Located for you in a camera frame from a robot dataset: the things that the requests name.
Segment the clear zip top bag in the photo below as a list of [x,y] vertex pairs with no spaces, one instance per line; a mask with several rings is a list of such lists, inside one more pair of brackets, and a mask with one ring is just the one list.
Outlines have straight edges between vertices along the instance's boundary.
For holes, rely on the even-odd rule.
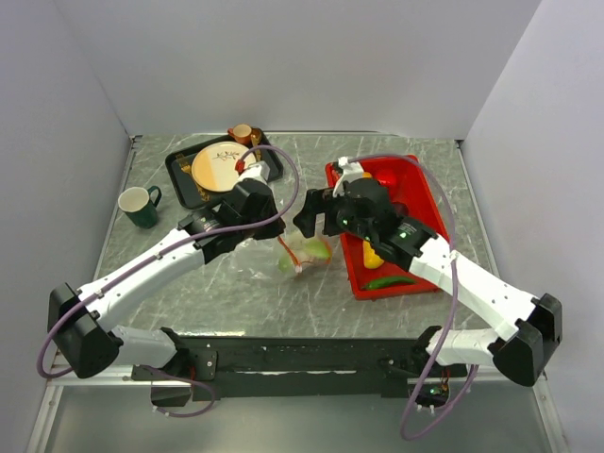
[[332,256],[326,238],[320,235],[305,238],[295,231],[267,241],[244,242],[236,250],[233,268],[248,277],[281,283],[327,267]]

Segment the white cauliflower with leaves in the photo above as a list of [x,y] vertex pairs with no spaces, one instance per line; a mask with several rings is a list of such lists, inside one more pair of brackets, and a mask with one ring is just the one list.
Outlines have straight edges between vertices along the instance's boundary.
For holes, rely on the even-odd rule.
[[328,264],[332,258],[331,247],[323,237],[307,239],[297,232],[279,236],[277,242],[283,249],[277,268],[284,274],[298,276],[313,266]]

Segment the yellow mango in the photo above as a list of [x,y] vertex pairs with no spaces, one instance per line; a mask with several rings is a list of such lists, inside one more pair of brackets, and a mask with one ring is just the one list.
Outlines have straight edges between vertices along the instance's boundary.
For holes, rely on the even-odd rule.
[[375,270],[384,263],[368,241],[362,242],[362,263],[365,269]]

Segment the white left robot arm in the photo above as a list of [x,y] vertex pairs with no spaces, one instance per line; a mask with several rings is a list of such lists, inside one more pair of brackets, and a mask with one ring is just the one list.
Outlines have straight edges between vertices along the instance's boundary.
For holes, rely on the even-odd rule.
[[246,239],[281,234],[284,223],[276,215],[271,188],[248,177],[108,276],[78,290],[58,285],[49,296],[47,327],[72,372],[91,378],[113,364],[132,364],[150,365],[165,378],[180,377],[188,357],[179,337],[166,327],[125,327],[123,320],[172,280],[233,251]]

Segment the red bell pepper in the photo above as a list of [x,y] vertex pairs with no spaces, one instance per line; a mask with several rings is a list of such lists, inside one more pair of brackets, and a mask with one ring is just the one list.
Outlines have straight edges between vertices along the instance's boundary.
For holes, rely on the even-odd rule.
[[374,179],[388,189],[393,189],[397,185],[396,175],[390,168],[380,169],[375,172]]

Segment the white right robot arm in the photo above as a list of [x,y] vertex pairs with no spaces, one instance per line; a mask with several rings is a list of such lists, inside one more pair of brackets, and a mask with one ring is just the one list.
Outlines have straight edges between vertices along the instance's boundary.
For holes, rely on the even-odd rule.
[[519,290],[470,261],[448,239],[404,214],[374,179],[309,190],[294,225],[309,238],[318,215],[325,217],[326,235],[347,233],[367,241],[383,260],[455,296],[486,322],[484,329],[428,333],[412,354],[420,374],[434,376],[453,364],[493,366],[531,387],[544,372],[562,340],[562,303],[555,296]]

